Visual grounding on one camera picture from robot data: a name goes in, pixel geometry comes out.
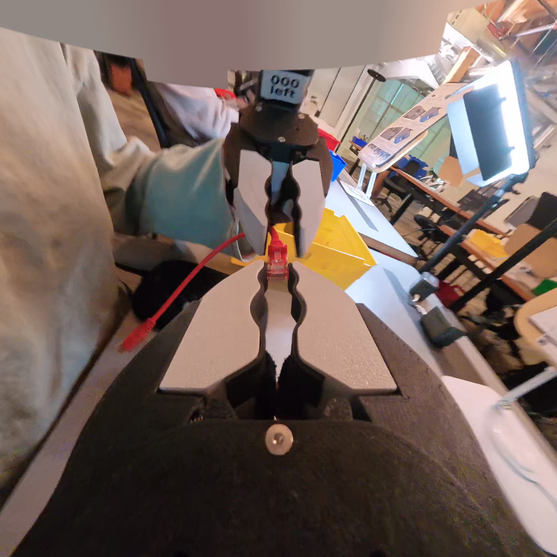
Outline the yellow storage bin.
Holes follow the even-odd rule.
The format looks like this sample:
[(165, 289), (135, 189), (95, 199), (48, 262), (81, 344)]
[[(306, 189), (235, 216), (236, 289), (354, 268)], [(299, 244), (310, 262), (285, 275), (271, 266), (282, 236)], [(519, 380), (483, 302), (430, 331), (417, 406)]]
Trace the yellow storage bin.
[(269, 280), (287, 280), (287, 265), (299, 261), (345, 290), (375, 265), (369, 248), (348, 219), (335, 215), (328, 208), (324, 209), (320, 228), (304, 258), (296, 256), (293, 224), (275, 225), (274, 229), (276, 237), (284, 245), (281, 256), (283, 269), (272, 269), (279, 261), (272, 261), (267, 252), (264, 256), (252, 256), (252, 259), (267, 263)]

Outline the overhead studio lamp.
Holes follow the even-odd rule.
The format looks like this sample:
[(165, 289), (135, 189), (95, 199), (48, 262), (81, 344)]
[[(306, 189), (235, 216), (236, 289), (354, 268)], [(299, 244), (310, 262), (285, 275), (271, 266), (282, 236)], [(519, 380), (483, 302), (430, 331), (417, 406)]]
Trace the overhead studio lamp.
[(448, 97), (463, 178), (479, 188), (527, 176), (537, 162), (524, 75), (507, 60)]

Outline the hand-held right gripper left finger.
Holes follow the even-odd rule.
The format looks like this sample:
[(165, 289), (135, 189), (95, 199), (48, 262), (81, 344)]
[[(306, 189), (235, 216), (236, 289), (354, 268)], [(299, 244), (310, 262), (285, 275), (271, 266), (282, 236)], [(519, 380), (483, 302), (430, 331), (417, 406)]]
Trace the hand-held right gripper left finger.
[(267, 266), (252, 262), (201, 299), (159, 384), (164, 393), (223, 394), (265, 353)]

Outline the yellow box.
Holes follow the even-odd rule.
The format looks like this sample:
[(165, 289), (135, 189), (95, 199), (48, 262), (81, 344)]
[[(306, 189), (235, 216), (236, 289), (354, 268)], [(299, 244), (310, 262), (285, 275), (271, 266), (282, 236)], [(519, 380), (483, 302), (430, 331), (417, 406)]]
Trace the yellow box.
[(468, 234), (467, 241), (492, 259), (502, 260), (508, 256), (504, 244), (491, 233), (474, 229)]

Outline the red basket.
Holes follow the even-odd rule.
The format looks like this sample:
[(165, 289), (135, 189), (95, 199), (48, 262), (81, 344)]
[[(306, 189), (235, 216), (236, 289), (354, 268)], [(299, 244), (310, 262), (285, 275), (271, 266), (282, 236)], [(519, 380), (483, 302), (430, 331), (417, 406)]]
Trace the red basket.
[(465, 294), (465, 291), (458, 285), (453, 285), (442, 280), (438, 283), (435, 295), (445, 308), (449, 308)]

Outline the black floor lamp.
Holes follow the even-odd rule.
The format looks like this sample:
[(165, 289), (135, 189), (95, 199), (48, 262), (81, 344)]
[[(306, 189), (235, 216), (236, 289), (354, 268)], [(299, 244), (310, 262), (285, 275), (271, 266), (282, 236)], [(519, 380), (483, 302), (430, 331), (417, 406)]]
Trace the black floor lamp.
[(366, 99), (368, 98), (370, 92), (372, 91), (372, 88), (374, 87), (374, 85), (376, 84), (376, 82), (381, 82), (384, 83), (386, 82), (386, 78), (384, 75), (382, 75), (381, 73), (379, 73), (377, 70), (373, 70), (371, 68), (367, 69), (367, 74), (368, 76), (371, 78), (371, 81), (366, 89), (366, 92), (363, 94), (362, 98), (360, 99), (360, 102), (357, 106), (357, 108), (354, 110), (354, 113), (352, 115), (352, 119), (350, 120), (350, 122), (348, 123), (345, 135), (343, 137), (343, 139), (346, 139), (349, 137), (350, 132), (352, 131), (352, 127), (353, 124), (361, 110), (361, 108), (363, 107)]

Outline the grey charger box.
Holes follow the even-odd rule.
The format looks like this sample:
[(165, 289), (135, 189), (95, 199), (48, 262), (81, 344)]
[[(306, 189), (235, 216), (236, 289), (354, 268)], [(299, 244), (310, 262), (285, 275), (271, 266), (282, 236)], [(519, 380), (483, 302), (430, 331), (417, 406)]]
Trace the grey charger box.
[(444, 306), (435, 306), (427, 310), (418, 305), (417, 309), (421, 313), (419, 320), (421, 330), (429, 342), (436, 347), (448, 347), (457, 340), (468, 336), (466, 328)]
[(419, 278), (409, 288), (409, 298), (413, 303), (422, 302), (435, 294), (439, 286), (440, 281), (438, 277), (428, 272), (421, 273)]

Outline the black dimpled wrist pad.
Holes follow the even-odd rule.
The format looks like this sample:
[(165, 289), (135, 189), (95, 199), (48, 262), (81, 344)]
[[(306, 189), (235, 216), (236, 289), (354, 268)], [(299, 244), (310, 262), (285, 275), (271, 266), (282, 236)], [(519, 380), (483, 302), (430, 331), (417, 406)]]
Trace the black dimpled wrist pad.
[[(131, 297), (131, 309), (139, 321), (152, 317), (196, 267), (193, 262), (164, 261), (143, 275)], [(202, 268), (192, 278), (170, 307), (157, 320), (155, 330), (167, 326), (190, 303), (199, 301), (228, 276), (211, 268)]]

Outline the wooden office desk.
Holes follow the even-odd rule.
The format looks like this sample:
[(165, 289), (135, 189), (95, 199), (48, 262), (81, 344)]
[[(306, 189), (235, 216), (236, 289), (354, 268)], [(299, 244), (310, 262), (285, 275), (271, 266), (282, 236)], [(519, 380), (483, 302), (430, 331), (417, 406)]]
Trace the wooden office desk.
[[(456, 233), (475, 211), (467, 200), (462, 203), (453, 202), (447, 198), (444, 191), (438, 192), (407, 173), (406, 169), (401, 167), (401, 162), (405, 159), (399, 161), (395, 168), (384, 171), (384, 179), (376, 178), (373, 185), (365, 183), (362, 200), (370, 201), (378, 208), (386, 207), (386, 218), (392, 226), (395, 226), (413, 203), (429, 210), (428, 217), (421, 214), (415, 214), (413, 217), (414, 229), (410, 236), (416, 236), (421, 241), (420, 244), (410, 244), (410, 250), (414, 254), (410, 262), (416, 264), (418, 261), (428, 261), (435, 250)], [(453, 247), (451, 254), (454, 259), (442, 269), (441, 280), (446, 280), (461, 267), (466, 268), (476, 278), (485, 279), (498, 263), (486, 252), (477, 256), (475, 261), (471, 261), (470, 258), (480, 252), (480, 248), (471, 240), (462, 240), (459, 245)]]

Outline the black light stand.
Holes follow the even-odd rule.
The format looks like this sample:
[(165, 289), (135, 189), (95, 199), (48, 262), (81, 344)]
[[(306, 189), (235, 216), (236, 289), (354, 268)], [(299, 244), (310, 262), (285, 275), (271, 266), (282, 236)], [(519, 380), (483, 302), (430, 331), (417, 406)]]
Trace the black light stand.
[(485, 203), (480, 207), (480, 209), (472, 215), (464, 225), (456, 230), (456, 232), (449, 237), (449, 239), (442, 245), (442, 247), (433, 255), (433, 257), (428, 260), (428, 262), (421, 268), (421, 273), (431, 272), (453, 249), (453, 247), (458, 246), (463, 239), (471, 232), (477, 225), (477, 223), (483, 219), (484, 215), (492, 212), (498, 207), (501, 199), (505, 194), (510, 192), (515, 185), (524, 183), (529, 175), (529, 172), (525, 172), (520, 175), (512, 175), (505, 180), (502, 186), (500, 186), (494, 193), (489, 197)]

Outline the white board stand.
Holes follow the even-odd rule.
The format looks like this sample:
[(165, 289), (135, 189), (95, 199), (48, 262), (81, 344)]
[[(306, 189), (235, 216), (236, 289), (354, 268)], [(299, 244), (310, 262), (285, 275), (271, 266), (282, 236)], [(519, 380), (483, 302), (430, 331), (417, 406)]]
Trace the white board stand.
[(514, 404), (555, 378), (556, 370), (549, 367), (505, 395), (477, 383), (442, 378), (520, 524), (552, 556), (556, 556), (556, 464)]

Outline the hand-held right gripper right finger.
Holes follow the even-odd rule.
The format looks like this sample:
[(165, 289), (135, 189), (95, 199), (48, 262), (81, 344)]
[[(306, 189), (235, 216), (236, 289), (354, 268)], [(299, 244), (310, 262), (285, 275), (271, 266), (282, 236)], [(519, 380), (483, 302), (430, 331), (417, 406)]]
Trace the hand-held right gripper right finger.
[(291, 355), (309, 394), (393, 394), (397, 384), (357, 304), (300, 262), (290, 265)]

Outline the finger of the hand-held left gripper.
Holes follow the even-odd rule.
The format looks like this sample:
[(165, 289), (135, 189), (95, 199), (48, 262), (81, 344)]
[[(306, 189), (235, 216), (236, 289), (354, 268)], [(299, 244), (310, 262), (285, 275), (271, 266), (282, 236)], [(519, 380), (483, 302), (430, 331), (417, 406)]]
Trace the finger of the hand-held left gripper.
[(295, 164), (292, 177), (298, 189), (292, 212), (296, 253), (298, 258), (304, 258), (317, 235), (325, 209), (319, 162), (304, 160)]
[(269, 203), (266, 183), (271, 173), (271, 162), (258, 152), (246, 149), (240, 151), (234, 209), (248, 243), (259, 256), (263, 256), (266, 251)]

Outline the black pole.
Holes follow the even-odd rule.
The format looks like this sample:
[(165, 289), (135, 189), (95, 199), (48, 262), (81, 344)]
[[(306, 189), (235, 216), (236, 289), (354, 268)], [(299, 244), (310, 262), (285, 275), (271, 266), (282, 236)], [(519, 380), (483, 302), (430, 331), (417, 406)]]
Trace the black pole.
[(463, 309), (472, 299), (483, 291), (496, 286), (498, 281), (511, 281), (519, 284), (519, 291), (513, 291), (522, 301), (534, 298), (532, 290), (527, 294), (526, 283), (508, 274), (523, 275), (530, 271), (539, 283), (544, 280), (556, 279), (556, 219), (552, 219), (546, 227), (538, 229), (529, 224), (519, 225), (504, 244), (506, 258), (492, 269), (483, 280), (458, 298), (449, 308), (453, 312)]

